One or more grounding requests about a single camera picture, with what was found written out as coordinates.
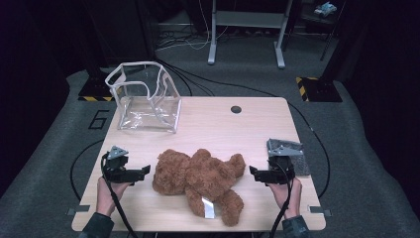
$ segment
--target gray floor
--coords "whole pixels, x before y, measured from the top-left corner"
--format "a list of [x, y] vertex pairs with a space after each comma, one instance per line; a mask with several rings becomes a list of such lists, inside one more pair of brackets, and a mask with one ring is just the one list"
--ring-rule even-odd
[[[275, 63], [272, 42], [276, 38], [267, 37], [221, 41], [214, 65], [207, 64], [209, 45], [201, 50], [191, 46], [172, 47], [157, 51], [157, 56], [213, 80], [190, 76], [216, 96], [273, 94], [286, 98], [305, 116], [325, 146], [331, 163], [331, 180], [320, 201], [323, 208], [332, 210], [333, 216], [326, 217], [327, 227], [314, 231], [314, 237], [420, 237], [418, 218], [399, 184], [382, 168], [369, 146], [358, 109], [343, 84], [335, 82], [342, 103], [302, 101], [296, 76], [320, 76], [333, 51], [334, 45], [325, 60], [319, 61], [325, 46], [320, 39], [294, 35], [284, 53], [285, 69], [278, 69]], [[0, 237], [77, 236], [71, 229], [73, 217], [66, 215], [78, 204], [70, 186], [70, 167], [86, 147], [105, 137], [116, 109], [115, 102], [77, 100], [77, 93], [87, 77], [87, 73], [81, 71], [67, 79], [70, 94], [66, 104], [1, 198]], [[189, 96], [184, 82], [173, 74], [172, 77], [181, 95]], [[206, 96], [192, 84], [191, 89], [193, 96]], [[98, 110], [98, 116], [106, 120], [104, 126], [89, 129]], [[290, 110], [319, 193], [326, 183], [326, 156], [300, 114], [293, 108]], [[80, 194], [100, 147], [99, 142], [88, 148], [74, 167], [73, 176]], [[127, 237], [127, 233], [115, 232], [112, 237]]]

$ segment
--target human hand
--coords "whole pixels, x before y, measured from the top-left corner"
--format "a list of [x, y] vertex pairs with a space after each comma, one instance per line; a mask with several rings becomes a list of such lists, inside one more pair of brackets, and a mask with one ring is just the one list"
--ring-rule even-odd
[[[268, 183], [269, 188], [271, 188], [272, 193], [274, 194], [275, 202], [277, 202], [278, 207], [283, 206], [287, 200], [288, 188], [287, 184], [277, 184], [277, 183]], [[290, 185], [292, 185], [290, 193], [290, 201], [288, 208], [284, 212], [284, 218], [288, 219], [294, 216], [300, 215], [300, 196], [302, 193], [302, 183], [298, 178], [294, 178]]]
[[[111, 187], [117, 194], [118, 200], [123, 197], [123, 193], [126, 188], [130, 185], [129, 182], [123, 183], [113, 183], [111, 182]], [[111, 196], [111, 191], [106, 184], [106, 181], [103, 177], [99, 178], [97, 185], [97, 201], [96, 201], [96, 212], [101, 213], [106, 216], [111, 216], [111, 213], [115, 210], [115, 203]]]

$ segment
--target white tag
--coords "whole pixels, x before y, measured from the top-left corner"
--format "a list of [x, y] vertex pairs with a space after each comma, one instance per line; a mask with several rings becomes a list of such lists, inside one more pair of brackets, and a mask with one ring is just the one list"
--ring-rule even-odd
[[201, 197], [201, 200], [204, 203], [204, 217], [214, 219], [215, 214], [214, 214], [214, 204], [213, 204], [213, 202], [211, 202], [209, 199], [207, 199], [204, 196]]

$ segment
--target transparent plastic container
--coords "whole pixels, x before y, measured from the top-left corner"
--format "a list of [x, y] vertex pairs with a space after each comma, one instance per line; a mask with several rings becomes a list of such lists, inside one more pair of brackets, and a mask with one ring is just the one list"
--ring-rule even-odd
[[123, 62], [106, 77], [105, 83], [117, 102], [118, 129], [176, 133], [181, 97], [161, 64]]

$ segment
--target teddy bear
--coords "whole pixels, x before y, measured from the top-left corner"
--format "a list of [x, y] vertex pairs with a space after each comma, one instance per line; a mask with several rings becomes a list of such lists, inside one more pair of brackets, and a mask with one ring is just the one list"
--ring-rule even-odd
[[231, 188], [244, 174], [245, 166], [241, 154], [223, 162], [205, 149], [197, 150], [192, 158], [168, 149], [158, 156], [153, 188], [164, 195], [185, 193], [192, 212], [201, 217], [205, 217], [205, 197], [220, 205], [225, 225], [235, 226], [244, 202]]

